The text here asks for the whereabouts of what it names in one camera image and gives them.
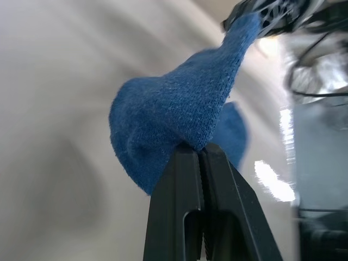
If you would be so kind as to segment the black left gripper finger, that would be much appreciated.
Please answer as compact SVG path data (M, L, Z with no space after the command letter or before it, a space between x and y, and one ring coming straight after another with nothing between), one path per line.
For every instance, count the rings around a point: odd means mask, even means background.
M223 150L208 144L198 159L207 260L282 260L255 191Z
M245 0L239 2L229 16L222 21L222 29L227 32L232 23L249 13L260 18L260 37L291 33L307 10L307 1L291 0Z
M151 195L144 259L199 260L203 212L198 155L177 147Z

